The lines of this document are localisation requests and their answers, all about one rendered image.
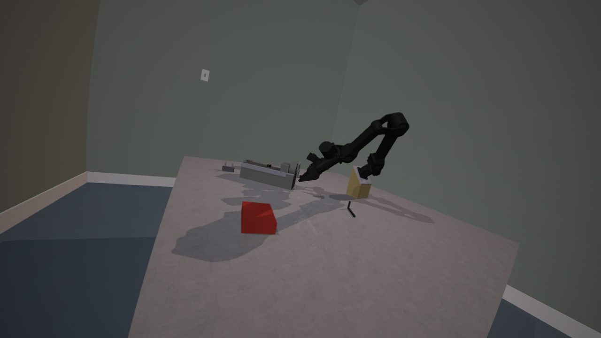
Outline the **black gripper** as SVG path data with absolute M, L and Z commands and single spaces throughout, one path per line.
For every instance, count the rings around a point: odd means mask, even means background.
M 322 159 L 322 161 L 318 164 L 317 167 L 314 166 L 314 163 L 311 163 L 310 165 L 311 166 L 307 168 L 307 171 L 298 180 L 299 182 L 317 180 L 322 172 L 331 168 L 325 157 Z

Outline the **red block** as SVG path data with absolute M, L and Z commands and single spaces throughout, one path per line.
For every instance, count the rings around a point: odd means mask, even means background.
M 269 203 L 242 202 L 242 233 L 275 234 L 277 221 Z

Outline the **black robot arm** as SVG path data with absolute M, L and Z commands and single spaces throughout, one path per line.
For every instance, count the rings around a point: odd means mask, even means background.
M 388 122 L 388 128 L 382 126 L 385 122 Z M 407 132 L 408 128 L 409 125 L 403 113 L 386 114 L 381 119 L 374 120 L 352 143 L 343 146 L 324 141 L 320 144 L 319 150 L 331 167 L 336 163 L 351 163 L 363 147 L 378 135 L 384 134 L 384 139 L 378 146 L 377 152 L 370 154 L 367 159 L 368 163 L 365 166 L 362 168 L 358 167 L 360 178 L 368 180 L 367 177 L 370 175 L 380 175 L 381 169 L 385 165 L 385 156 L 387 156 L 389 149 L 392 148 L 398 137 L 403 136 Z

